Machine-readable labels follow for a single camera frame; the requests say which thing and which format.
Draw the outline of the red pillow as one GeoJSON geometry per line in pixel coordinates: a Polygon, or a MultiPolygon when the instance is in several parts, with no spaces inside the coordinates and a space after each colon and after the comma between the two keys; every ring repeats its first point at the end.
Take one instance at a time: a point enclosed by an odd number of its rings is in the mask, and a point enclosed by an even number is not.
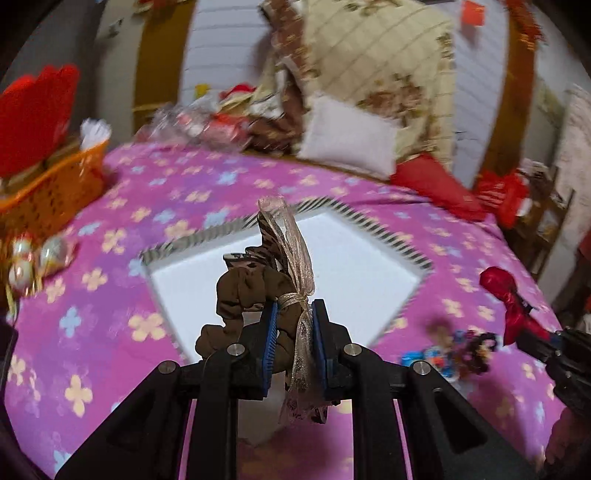
{"type": "Polygon", "coordinates": [[[457,218],[470,222],[486,219],[487,212],[472,192],[427,152],[399,164],[390,181],[394,186],[414,190],[457,218]]]}

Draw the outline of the brown scrunchie with ribbon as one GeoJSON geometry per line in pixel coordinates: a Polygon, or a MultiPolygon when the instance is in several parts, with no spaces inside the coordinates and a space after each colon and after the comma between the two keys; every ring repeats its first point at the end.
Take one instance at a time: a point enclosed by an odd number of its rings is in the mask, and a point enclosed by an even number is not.
{"type": "Polygon", "coordinates": [[[281,197],[259,199],[257,224],[262,244],[224,257],[228,271],[216,284],[216,313],[222,323],[201,329],[195,351],[207,358],[237,342],[245,326],[243,314],[267,300],[277,301],[273,373],[286,376],[287,390],[280,418],[283,422],[308,419],[324,424],[329,404],[322,398],[312,358],[310,297],[315,281],[308,246],[281,197]]]}

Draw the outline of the colorful jewelry pile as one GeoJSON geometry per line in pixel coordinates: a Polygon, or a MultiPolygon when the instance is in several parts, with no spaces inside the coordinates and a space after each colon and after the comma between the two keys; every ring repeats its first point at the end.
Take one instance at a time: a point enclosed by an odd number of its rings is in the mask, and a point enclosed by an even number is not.
{"type": "Polygon", "coordinates": [[[443,324],[430,327],[428,333],[432,344],[403,354],[401,365],[409,367],[425,361],[449,382],[489,372],[492,356],[499,347],[495,333],[475,327],[452,330],[443,324]]]}

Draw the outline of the orange plastic basket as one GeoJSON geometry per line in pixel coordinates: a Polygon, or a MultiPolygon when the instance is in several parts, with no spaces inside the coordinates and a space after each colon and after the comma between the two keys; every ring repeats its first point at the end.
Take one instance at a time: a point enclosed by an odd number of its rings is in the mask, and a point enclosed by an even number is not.
{"type": "Polygon", "coordinates": [[[42,241],[66,228],[108,186],[103,166],[106,141],[67,156],[15,194],[1,201],[1,232],[28,233],[42,241]]]}

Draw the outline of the pink floral bedsheet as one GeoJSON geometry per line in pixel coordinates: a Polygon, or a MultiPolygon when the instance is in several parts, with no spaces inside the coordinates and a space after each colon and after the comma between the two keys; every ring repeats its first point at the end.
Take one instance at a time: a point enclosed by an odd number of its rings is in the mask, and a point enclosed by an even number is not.
{"type": "Polygon", "coordinates": [[[176,359],[139,254],[163,241],[248,215],[266,195],[328,195],[352,205],[429,257],[432,275],[394,318],[376,351],[396,361],[429,344],[425,325],[501,332],[504,306],[480,273],[509,271],[538,321],[558,321],[493,220],[470,223],[407,190],[286,161],[126,145],[105,160],[116,184],[67,228],[78,254],[24,299],[6,406],[22,450],[55,474],[162,360],[176,359]]]}

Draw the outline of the wooden chair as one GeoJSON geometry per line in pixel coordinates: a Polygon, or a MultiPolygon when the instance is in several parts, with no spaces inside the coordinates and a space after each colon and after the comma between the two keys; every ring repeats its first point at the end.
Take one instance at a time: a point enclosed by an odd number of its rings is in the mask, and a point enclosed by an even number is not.
{"type": "Polygon", "coordinates": [[[514,253],[535,281],[546,267],[575,196],[570,187],[565,195],[558,192],[559,173],[558,167],[552,167],[548,174],[527,176],[531,206],[512,231],[514,253]]]}

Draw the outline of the red gift bag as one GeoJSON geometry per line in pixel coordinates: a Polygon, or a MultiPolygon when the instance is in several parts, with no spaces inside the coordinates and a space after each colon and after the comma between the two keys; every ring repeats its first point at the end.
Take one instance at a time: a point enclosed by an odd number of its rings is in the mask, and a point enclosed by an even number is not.
{"type": "Polygon", "coordinates": [[[512,229],[530,190],[524,175],[514,169],[506,175],[484,171],[473,192],[483,208],[495,216],[502,229],[512,229]]]}

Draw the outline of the red plush item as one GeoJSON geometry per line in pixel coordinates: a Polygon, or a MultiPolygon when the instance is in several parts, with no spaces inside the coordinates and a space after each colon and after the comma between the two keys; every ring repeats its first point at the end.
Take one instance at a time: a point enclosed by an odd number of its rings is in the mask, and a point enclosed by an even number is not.
{"type": "Polygon", "coordinates": [[[80,73],[73,64],[23,75],[1,93],[1,177],[51,156],[65,140],[80,73]]]}

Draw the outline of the striped white jewelry box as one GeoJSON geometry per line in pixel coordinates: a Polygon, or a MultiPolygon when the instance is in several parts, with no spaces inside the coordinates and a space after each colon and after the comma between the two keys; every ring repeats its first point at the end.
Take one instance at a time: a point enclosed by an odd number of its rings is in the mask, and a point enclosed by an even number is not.
{"type": "MultiPolygon", "coordinates": [[[[402,235],[341,201],[324,197],[290,206],[307,255],[287,263],[301,293],[327,305],[353,342],[377,345],[433,271],[402,235]]],[[[237,218],[143,250],[139,259],[174,347],[188,362],[205,325],[218,325],[216,283],[232,253],[262,244],[256,215],[237,218]]]]}

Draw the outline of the white small pillow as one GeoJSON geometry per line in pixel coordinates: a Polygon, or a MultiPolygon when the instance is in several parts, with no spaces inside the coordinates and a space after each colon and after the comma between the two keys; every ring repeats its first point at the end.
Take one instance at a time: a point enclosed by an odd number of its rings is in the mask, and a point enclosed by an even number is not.
{"type": "Polygon", "coordinates": [[[318,95],[297,158],[387,180],[396,172],[398,131],[397,121],[318,95]]]}

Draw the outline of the beige floral quilt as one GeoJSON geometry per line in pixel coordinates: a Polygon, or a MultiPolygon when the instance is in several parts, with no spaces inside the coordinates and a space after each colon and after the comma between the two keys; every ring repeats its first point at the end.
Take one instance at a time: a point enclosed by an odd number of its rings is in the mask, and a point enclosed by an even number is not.
{"type": "Polygon", "coordinates": [[[453,167],[449,15],[419,1],[263,1],[270,52],[249,104],[253,149],[295,153],[325,94],[401,126],[394,159],[453,167]]]}

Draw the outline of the clear plastic bag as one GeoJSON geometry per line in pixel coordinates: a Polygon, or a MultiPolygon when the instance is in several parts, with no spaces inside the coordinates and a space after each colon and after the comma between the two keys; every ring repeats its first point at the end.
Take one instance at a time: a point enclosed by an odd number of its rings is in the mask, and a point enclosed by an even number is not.
{"type": "Polygon", "coordinates": [[[249,121],[218,113],[209,101],[195,101],[186,106],[167,103],[148,117],[133,141],[242,152],[250,143],[249,121]]]}

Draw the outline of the white tissue in basket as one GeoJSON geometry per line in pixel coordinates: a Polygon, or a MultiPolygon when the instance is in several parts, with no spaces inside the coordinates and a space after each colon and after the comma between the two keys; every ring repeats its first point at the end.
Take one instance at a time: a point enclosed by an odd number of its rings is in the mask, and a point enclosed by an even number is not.
{"type": "Polygon", "coordinates": [[[108,141],[111,126],[104,120],[85,119],[80,125],[80,150],[86,151],[108,141]]]}

